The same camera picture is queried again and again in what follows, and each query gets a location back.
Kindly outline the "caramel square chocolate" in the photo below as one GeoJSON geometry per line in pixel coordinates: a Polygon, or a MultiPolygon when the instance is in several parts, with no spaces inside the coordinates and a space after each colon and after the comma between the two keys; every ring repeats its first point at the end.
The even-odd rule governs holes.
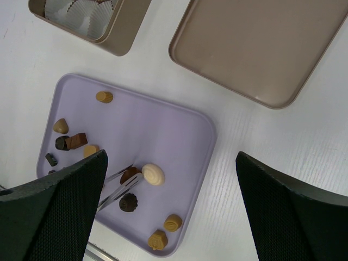
{"type": "Polygon", "coordinates": [[[100,150],[98,145],[85,145],[83,148],[83,157],[87,158],[100,150]]]}

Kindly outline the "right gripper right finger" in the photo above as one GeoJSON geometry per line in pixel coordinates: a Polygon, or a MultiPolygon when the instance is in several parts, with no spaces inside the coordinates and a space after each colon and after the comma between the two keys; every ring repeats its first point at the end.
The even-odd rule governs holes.
{"type": "Polygon", "coordinates": [[[239,152],[236,172],[259,260],[347,260],[347,196],[239,152]]]}

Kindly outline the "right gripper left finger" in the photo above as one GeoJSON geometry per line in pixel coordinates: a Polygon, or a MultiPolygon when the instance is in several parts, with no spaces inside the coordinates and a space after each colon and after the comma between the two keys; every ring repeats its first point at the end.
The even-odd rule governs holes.
{"type": "Polygon", "coordinates": [[[82,260],[97,212],[105,150],[1,191],[1,260],[82,260]]]}

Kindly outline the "caramel round chocolate top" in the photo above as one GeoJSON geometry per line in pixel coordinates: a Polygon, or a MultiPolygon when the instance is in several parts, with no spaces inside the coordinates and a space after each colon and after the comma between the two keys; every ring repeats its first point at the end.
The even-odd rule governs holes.
{"type": "Polygon", "coordinates": [[[110,103],[114,98],[113,94],[107,91],[99,91],[95,97],[97,101],[106,103],[106,104],[110,103]]]}

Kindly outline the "brown rectangular chocolate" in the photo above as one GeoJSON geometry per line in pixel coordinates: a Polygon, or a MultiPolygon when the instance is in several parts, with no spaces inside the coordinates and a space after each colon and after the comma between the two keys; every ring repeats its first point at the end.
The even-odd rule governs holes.
{"type": "Polygon", "coordinates": [[[88,143],[85,133],[78,133],[66,139],[66,145],[69,150],[80,148],[88,143]]]}

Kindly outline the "brown ribbed chocolate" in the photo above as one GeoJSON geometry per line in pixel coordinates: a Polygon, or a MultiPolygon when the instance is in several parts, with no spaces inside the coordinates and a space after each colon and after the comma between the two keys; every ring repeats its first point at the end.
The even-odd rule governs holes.
{"type": "Polygon", "coordinates": [[[129,180],[131,177],[136,175],[137,173],[141,173],[141,170],[139,170],[137,167],[130,167],[128,168],[121,176],[120,178],[120,184],[123,184],[127,180],[129,180]]]}

